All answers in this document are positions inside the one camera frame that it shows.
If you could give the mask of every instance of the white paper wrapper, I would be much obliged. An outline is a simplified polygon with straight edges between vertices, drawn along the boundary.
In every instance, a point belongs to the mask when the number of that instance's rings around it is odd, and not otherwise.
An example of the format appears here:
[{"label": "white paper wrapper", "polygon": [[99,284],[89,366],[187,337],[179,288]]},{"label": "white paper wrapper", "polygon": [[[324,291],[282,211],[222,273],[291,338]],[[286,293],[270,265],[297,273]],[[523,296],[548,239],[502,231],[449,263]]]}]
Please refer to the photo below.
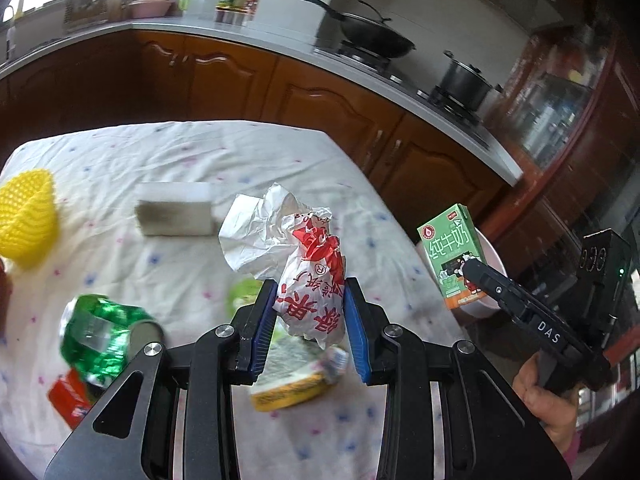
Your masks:
[{"label": "white paper wrapper", "polygon": [[238,195],[218,235],[233,270],[279,282],[273,307],[289,334],[321,348],[344,336],[344,259],[330,220],[327,208],[310,208],[273,184],[264,198]]}]

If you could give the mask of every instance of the screw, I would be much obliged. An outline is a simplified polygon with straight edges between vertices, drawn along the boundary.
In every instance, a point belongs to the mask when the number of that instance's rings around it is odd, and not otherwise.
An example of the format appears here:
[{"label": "screw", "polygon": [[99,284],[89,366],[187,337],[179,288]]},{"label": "screw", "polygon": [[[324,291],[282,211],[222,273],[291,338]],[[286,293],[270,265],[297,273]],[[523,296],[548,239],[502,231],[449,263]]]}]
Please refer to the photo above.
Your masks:
[{"label": "screw", "polygon": [[153,357],[154,355],[158,355],[162,350],[162,345],[158,342],[149,343],[145,346],[145,355],[149,357]]},{"label": "screw", "polygon": [[400,337],[402,335],[402,327],[396,324],[387,325],[384,332],[389,337]]},{"label": "screw", "polygon": [[476,346],[471,341],[458,341],[457,345],[458,351],[463,354],[472,354],[476,350]]},{"label": "screw", "polygon": [[233,335],[234,332],[235,330],[231,325],[220,325],[216,329],[216,335],[218,337],[229,337],[230,335]]}]

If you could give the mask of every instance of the pot handle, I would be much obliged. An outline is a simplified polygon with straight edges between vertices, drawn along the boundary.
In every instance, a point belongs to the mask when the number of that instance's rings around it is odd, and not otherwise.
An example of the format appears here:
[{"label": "pot handle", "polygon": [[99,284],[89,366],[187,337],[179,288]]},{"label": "pot handle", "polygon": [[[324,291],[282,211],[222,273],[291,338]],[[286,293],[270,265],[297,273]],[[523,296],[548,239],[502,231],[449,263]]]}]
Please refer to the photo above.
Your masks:
[{"label": "pot handle", "polygon": [[302,0],[303,2],[309,2],[310,4],[316,4],[319,7],[322,7],[326,13],[331,16],[334,20],[339,20],[341,22],[344,21],[344,15],[341,12],[338,12],[335,9],[332,9],[328,4],[324,3],[322,0]]},{"label": "pot handle", "polygon": [[378,17],[380,18],[380,23],[385,23],[385,22],[391,22],[392,19],[391,18],[383,18],[382,14],[380,14],[380,12],[378,12],[378,10],[371,4],[368,4],[367,2],[364,2],[363,0],[358,0],[359,4],[363,4],[366,5],[367,7],[369,7],[369,9],[373,9],[373,12],[375,12]]}]

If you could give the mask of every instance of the milk carton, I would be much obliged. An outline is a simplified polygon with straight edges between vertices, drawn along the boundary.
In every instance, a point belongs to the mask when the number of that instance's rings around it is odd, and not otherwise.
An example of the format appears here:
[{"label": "milk carton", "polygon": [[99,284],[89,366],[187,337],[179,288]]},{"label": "milk carton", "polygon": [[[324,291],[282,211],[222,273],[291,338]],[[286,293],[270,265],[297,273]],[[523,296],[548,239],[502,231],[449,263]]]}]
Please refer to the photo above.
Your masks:
[{"label": "milk carton", "polygon": [[465,206],[451,206],[418,228],[418,232],[448,308],[485,296],[462,275],[467,260],[478,258],[485,263],[476,228]]}]

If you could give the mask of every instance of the gas stove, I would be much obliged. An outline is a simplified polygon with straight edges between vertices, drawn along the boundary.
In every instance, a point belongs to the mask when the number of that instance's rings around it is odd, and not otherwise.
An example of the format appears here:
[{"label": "gas stove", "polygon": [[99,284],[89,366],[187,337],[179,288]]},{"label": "gas stove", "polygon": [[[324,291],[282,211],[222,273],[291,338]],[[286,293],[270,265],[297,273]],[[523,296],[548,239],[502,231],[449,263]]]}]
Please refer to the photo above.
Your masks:
[{"label": "gas stove", "polygon": [[481,135],[480,119],[475,113],[440,91],[438,86],[431,92],[419,89],[405,74],[393,67],[390,59],[357,47],[348,41],[343,41],[337,48],[316,48],[314,52],[340,61],[388,83],[447,121],[454,123],[485,149],[488,147]]}]

